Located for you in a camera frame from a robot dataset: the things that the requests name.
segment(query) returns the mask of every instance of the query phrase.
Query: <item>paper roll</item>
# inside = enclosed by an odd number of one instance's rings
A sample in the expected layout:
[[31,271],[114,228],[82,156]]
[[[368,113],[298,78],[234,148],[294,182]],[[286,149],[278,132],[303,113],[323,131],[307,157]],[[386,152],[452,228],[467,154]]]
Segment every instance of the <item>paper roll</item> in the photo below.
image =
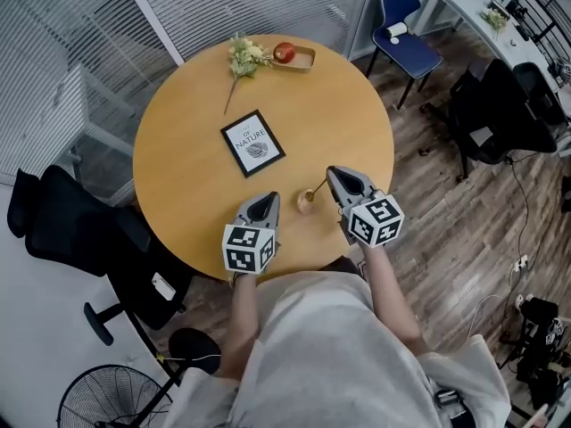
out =
[[391,27],[387,27],[385,29],[385,33],[389,38],[398,37],[399,35],[407,33],[408,31],[409,28],[404,22],[399,22],[398,24],[394,24]]

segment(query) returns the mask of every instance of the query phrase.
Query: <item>wooden tray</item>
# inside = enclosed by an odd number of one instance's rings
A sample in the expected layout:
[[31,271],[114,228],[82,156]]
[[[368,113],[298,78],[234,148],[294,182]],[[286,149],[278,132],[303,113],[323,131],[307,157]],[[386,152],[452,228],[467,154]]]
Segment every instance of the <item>wooden tray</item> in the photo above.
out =
[[289,63],[272,61],[271,64],[281,70],[308,72],[315,63],[315,51],[310,47],[294,46],[295,56]]

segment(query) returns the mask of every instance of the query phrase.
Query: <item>round wooden table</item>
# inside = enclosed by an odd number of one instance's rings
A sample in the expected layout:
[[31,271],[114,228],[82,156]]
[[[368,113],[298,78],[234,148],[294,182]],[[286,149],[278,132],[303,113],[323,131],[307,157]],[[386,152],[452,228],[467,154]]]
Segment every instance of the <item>round wooden table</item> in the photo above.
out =
[[[277,239],[270,276],[319,269],[349,249],[338,207],[324,185],[315,211],[303,216],[296,199],[315,188],[329,165],[366,173],[387,192],[393,175],[393,133],[385,107],[363,74],[341,55],[306,39],[252,37],[267,48],[282,41],[317,52],[308,73],[259,67],[232,85],[229,43],[206,49],[157,91],[137,132],[133,171],[149,225],[177,257],[209,276],[227,279],[224,226],[259,193],[279,192]],[[245,178],[220,130],[260,110],[285,157]]]

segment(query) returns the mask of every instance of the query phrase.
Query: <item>white desk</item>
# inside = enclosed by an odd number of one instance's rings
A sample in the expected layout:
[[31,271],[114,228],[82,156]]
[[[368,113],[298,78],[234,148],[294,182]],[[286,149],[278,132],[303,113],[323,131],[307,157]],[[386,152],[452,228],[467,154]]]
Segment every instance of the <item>white desk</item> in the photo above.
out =
[[514,18],[510,18],[508,26],[503,32],[496,36],[492,28],[480,17],[480,12],[484,11],[492,0],[428,0],[426,6],[414,26],[413,31],[417,35],[426,32],[426,25],[432,19],[434,10],[439,2],[444,2],[455,12],[460,18],[466,22],[483,41],[490,47],[492,52],[505,61],[511,68],[524,62],[533,62],[542,71],[543,76],[547,79],[551,90],[557,92],[558,84],[548,71],[548,63],[543,57],[541,51],[530,39],[524,41],[522,36],[516,30],[517,22]]

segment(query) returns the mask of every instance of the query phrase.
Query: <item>dried flower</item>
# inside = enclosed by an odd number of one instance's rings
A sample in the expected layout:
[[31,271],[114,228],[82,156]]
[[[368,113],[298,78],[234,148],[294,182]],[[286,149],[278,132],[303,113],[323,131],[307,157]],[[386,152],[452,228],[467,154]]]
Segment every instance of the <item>dried flower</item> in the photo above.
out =
[[508,20],[504,18],[498,10],[481,11],[480,17],[490,24],[496,34],[503,31],[508,26]]
[[230,39],[230,69],[236,78],[253,76],[258,65],[269,65],[273,55],[263,46],[237,34]]

